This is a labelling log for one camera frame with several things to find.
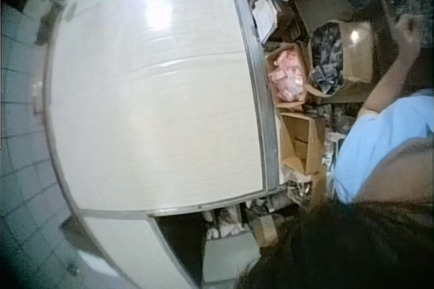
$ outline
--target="hand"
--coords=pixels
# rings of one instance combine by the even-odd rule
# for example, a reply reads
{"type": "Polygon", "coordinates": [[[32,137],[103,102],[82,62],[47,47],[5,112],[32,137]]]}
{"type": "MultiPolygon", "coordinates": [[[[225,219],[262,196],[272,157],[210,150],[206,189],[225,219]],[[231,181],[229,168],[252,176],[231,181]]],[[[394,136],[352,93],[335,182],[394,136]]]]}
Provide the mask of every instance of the hand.
{"type": "Polygon", "coordinates": [[[413,64],[420,53],[422,16],[403,14],[396,25],[399,55],[402,61],[413,64]]]}

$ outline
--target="white paper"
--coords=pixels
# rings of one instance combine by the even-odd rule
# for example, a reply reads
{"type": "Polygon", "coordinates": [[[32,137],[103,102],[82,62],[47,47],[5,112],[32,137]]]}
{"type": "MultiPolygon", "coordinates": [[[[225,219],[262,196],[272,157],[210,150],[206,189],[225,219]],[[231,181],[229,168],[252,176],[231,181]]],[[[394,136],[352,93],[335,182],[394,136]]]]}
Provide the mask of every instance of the white paper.
{"type": "Polygon", "coordinates": [[[277,10],[271,0],[257,0],[253,17],[258,28],[259,40],[264,43],[277,28],[277,10]]]}

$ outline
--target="person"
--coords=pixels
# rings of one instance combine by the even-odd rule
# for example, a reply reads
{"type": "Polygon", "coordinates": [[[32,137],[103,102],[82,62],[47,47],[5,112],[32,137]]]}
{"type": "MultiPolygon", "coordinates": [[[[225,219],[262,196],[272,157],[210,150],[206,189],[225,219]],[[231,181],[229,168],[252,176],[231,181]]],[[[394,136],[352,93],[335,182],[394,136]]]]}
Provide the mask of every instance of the person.
{"type": "Polygon", "coordinates": [[[420,53],[421,21],[404,14],[396,28],[398,56],[362,106],[336,161],[335,189],[345,203],[433,196],[433,91],[398,99],[420,53]]]}
{"type": "Polygon", "coordinates": [[[236,289],[434,288],[432,204],[317,206],[243,272],[236,289]]]}
{"type": "Polygon", "coordinates": [[[335,167],[337,200],[285,225],[236,289],[434,288],[432,92],[397,99],[420,51],[417,17],[359,112],[335,167]]]}

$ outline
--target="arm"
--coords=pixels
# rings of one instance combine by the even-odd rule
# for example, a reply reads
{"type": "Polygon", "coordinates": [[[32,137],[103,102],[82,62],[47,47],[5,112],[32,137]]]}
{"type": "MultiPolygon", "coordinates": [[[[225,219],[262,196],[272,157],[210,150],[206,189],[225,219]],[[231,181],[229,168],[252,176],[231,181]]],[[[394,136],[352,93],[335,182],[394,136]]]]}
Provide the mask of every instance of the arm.
{"type": "Polygon", "coordinates": [[[396,28],[399,33],[398,57],[372,90],[357,117],[367,113],[380,113],[392,104],[401,94],[407,74],[419,56],[422,34],[420,20],[416,16],[404,14],[399,19],[396,28]]]}

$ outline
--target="metal trim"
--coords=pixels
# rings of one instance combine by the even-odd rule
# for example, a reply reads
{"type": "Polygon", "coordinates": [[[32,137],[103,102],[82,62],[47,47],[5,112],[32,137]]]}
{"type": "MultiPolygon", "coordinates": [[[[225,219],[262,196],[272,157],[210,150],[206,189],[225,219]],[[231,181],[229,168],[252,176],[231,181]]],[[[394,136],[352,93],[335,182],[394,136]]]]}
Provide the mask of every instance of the metal trim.
{"type": "Polygon", "coordinates": [[[256,36],[253,16],[247,0],[234,0],[244,47],[250,68],[252,89],[258,123],[262,158],[262,177],[266,191],[279,186],[279,155],[275,108],[268,89],[263,48],[256,36]]]}
{"type": "Polygon", "coordinates": [[[198,204],[194,206],[185,206],[180,208],[166,208],[155,210],[141,210],[141,211],[106,211],[106,210],[92,210],[92,209],[79,209],[80,213],[84,216],[97,216],[98,218],[128,218],[128,219],[140,219],[140,218],[152,218],[156,216],[174,216],[177,214],[197,213],[202,211],[208,211],[225,206],[232,206],[240,204],[245,201],[257,199],[265,195],[271,195],[282,191],[286,188],[286,185],[279,185],[270,191],[259,191],[250,193],[249,195],[242,195],[235,197],[231,200],[214,201],[207,204],[198,204]]]}

